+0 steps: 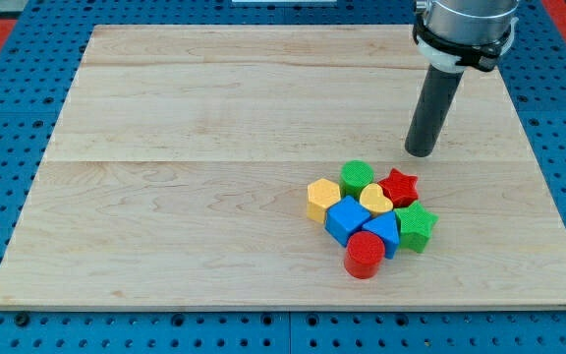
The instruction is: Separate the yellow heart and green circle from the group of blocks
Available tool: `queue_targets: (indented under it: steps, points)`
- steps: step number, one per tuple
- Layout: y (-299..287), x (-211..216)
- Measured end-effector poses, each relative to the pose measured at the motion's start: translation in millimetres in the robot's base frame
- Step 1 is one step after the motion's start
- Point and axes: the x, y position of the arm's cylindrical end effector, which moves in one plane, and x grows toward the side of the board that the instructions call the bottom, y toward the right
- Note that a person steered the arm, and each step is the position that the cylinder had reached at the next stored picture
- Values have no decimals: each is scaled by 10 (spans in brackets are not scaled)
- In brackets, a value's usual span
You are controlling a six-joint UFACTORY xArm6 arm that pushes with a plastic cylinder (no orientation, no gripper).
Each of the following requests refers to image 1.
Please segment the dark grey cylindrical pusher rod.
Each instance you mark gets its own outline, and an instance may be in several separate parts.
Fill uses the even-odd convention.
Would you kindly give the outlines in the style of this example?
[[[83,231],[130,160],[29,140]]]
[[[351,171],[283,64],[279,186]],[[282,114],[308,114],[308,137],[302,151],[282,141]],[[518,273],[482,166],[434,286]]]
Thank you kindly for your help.
[[[405,140],[410,155],[426,157],[433,152],[462,77],[428,67]]]

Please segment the black white tool mount collar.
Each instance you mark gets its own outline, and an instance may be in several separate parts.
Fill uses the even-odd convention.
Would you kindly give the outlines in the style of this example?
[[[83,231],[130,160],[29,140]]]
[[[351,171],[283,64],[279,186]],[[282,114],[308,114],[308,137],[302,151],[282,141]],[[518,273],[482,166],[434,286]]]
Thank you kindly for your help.
[[[429,64],[442,72],[462,73],[467,67],[491,72],[510,49],[515,38],[517,18],[513,18],[505,32],[492,43],[459,44],[440,37],[424,25],[422,17],[416,17],[412,29],[413,40]]]

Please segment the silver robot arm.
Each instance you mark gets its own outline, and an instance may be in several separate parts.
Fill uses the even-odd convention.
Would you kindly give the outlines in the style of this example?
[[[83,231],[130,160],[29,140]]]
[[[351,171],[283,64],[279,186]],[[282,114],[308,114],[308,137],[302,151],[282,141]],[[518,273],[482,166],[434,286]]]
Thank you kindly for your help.
[[[405,140],[416,157],[430,155],[464,72],[490,72],[510,49],[518,0],[416,0],[412,38],[429,66]]]

